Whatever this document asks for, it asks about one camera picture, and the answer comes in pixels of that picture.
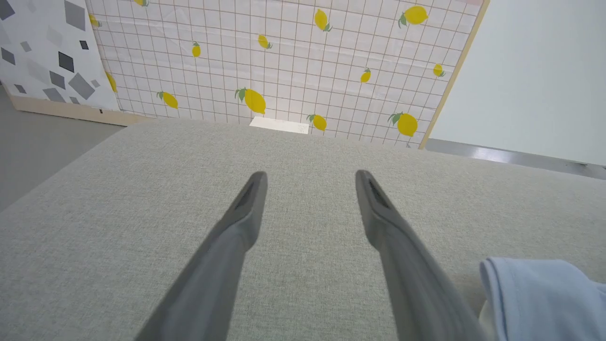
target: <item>white panel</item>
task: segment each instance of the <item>white panel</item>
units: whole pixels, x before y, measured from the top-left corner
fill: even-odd
[[[309,131],[309,124],[307,123],[274,120],[272,118],[261,116],[255,116],[252,122],[250,122],[250,126],[302,134],[307,134]]]
[[[606,165],[604,13],[492,0],[431,138]]]

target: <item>blue towel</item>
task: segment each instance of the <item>blue towel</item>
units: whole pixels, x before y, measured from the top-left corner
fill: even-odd
[[[498,341],[606,340],[606,285],[563,260],[480,263]]]

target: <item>gray cushion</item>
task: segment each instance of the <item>gray cushion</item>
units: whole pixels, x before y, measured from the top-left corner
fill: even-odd
[[[606,182],[200,121],[128,127],[0,214],[0,339],[131,340],[251,173],[268,173],[231,340],[393,340],[354,172],[368,169],[475,310],[485,257],[606,280]]]

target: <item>grid pattern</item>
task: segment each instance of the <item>grid pattern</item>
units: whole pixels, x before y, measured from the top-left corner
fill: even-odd
[[[246,87],[267,104],[265,116],[327,121],[314,135],[417,148],[467,43],[480,6],[458,0],[87,0],[104,25],[95,28],[102,61],[115,77],[121,109],[145,116],[248,124],[254,115],[235,98]],[[428,19],[398,26],[423,6]],[[314,24],[322,9],[330,25]],[[258,36],[273,45],[264,49]],[[192,55],[193,41],[201,48]],[[441,64],[445,75],[433,73]],[[364,70],[371,78],[361,83]],[[168,92],[179,109],[155,96]],[[388,122],[418,121],[413,137]]]

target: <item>lemon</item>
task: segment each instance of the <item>lemon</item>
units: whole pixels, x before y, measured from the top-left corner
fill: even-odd
[[[436,66],[434,66],[433,74],[438,77],[444,77],[445,73],[444,70],[442,70],[442,66],[440,64],[436,64]]]
[[[398,26],[400,26],[400,23],[406,26],[407,22],[411,25],[418,25],[427,20],[427,18],[429,18],[429,16],[427,16],[427,11],[424,7],[418,5],[412,6],[407,9],[406,12],[402,13],[402,16],[400,16],[400,19],[398,20]]]
[[[314,21],[316,22],[316,26],[325,32],[330,32],[333,28],[330,27],[328,23],[328,18],[326,17],[326,13],[323,10],[318,9],[316,12],[316,16],[314,17]]]
[[[412,137],[415,134],[416,129],[418,127],[416,118],[414,118],[412,115],[409,115],[407,113],[402,113],[402,112],[394,113],[391,116],[389,116],[388,122],[389,121],[391,121],[391,125],[394,125],[397,122],[398,131],[402,135],[406,135],[406,136],[410,136],[410,137]]]
[[[156,94],[157,97],[160,97],[161,100],[164,100],[164,102],[166,103],[166,105],[168,105],[171,108],[175,108],[178,109],[179,108],[179,103],[177,102],[177,99],[169,94],[168,92],[158,92]]]
[[[264,49],[270,49],[271,44],[267,42],[267,38],[265,36],[259,35],[259,45],[261,45]]]
[[[265,115],[265,99],[257,91],[244,87],[236,90],[234,98],[236,96],[240,97],[240,102],[244,100],[250,110]]]
[[[114,92],[118,92],[118,88],[116,88],[116,80],[113,79],[113,76],[110,75],[107,71],[105,72],[105,74],[107,75],[107,79],[110,81],[110,85],[112,86],[112,90]]]
[[[326,120],[320,115],[307,115],[309,122],[313,122],[316,129],[324,131],[326,129]]]
[[[99,21],[97,21],[97,18],[95,18],[94,15],[89,14],[88,18],[90,19],[90,24],[95,26],[95,27],[101,27],[103,26]]]
[[[193,49],[191,49],[191,54],[195,58],[200,57],[200,44],[198,44],[197,42],[193,42]]]
[[[360,77],[360,82],[366,83],[370,79],[370,69],[364,70],[364,73]]]

